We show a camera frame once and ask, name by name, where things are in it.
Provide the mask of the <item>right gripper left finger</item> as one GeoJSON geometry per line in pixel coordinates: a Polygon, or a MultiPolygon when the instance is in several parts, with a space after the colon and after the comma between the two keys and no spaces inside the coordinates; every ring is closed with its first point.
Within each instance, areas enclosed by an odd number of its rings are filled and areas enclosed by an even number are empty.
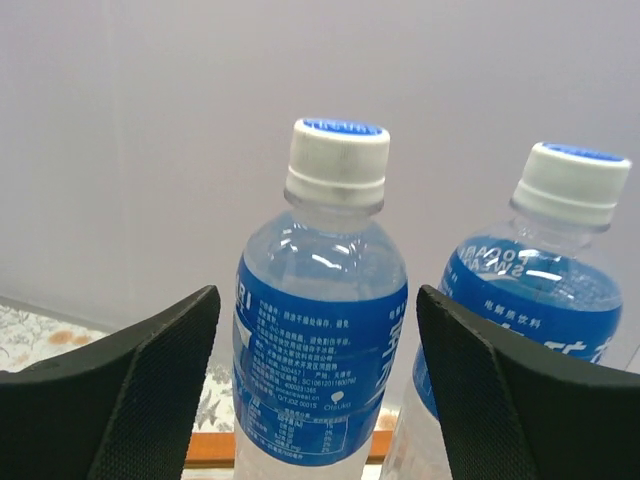
{"type": "Polygon", "coordinates": [[[71,352],[1,374],[4,479],[178,479],[220,314],[209,285],[71,352]]]}

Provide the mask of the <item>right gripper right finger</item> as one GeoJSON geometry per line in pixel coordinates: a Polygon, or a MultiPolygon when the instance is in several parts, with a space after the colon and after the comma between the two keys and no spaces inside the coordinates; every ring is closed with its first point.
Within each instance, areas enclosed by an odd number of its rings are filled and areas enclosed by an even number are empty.
{"type": "Polygon", "coordinates": [[[429,285],[416,309],[453,478],[638,478],[638,375],[555,352],[429,285]]]}

